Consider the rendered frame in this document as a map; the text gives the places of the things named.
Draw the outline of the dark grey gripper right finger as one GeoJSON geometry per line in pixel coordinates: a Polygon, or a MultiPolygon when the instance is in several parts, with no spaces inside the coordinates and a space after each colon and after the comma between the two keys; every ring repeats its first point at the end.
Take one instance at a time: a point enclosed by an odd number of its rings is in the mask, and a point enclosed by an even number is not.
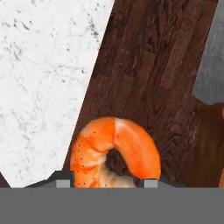
{"type": "Polygon", "coordinates": [[[140,186],[142,188],[184,188],[183,184],[180,184],[175,181],[169,181],[168,178],[164,175],[160,176],[160,179],[141,179],[140,186]]]}

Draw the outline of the dark wooden cutting board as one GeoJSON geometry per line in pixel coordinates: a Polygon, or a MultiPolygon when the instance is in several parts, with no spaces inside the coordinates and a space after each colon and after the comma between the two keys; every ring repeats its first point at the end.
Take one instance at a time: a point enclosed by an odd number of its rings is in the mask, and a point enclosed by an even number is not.
{"type": "Polygon", "coordinates": [[[193,86],[218,0],[115,0],[74,134],[114,116],[142,126],[184,186],[199,134],[193,86]]]}

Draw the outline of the orange shrimp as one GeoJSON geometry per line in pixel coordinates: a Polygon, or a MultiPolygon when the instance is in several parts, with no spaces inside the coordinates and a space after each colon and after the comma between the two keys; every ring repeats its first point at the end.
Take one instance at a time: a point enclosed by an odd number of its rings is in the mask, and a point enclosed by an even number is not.
{"type": "Polygon", "coordinates": [[[134,188],[133,178],[160,179],[161,159],[153,138],[142,126],[106,116],[88,123],[77,136],[70,171],[76,188],[134,188]],[[113,149],[121,154],[129,176],[120,176],[106,166],[113,149]]]}

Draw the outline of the knife with brown wooden handle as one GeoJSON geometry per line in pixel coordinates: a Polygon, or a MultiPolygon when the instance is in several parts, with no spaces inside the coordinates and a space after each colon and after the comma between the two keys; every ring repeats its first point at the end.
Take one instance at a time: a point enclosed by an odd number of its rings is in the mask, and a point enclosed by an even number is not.
{"type": "Polygon", "coordinates": [[[186,184],[217,187],[224,170],[224,0],[218,0],[192,96],[200,126],[186,184]]]}

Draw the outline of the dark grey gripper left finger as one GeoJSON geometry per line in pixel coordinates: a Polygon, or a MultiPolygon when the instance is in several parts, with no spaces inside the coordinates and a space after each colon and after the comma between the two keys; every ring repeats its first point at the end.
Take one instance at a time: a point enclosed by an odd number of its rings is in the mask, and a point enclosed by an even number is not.
{"type": "Polygon", "coordinates": [[[28,185],[27,188],[72,188],[73,186],[74,175],[71,171],[55,171],[48,179],[28,185]]]}

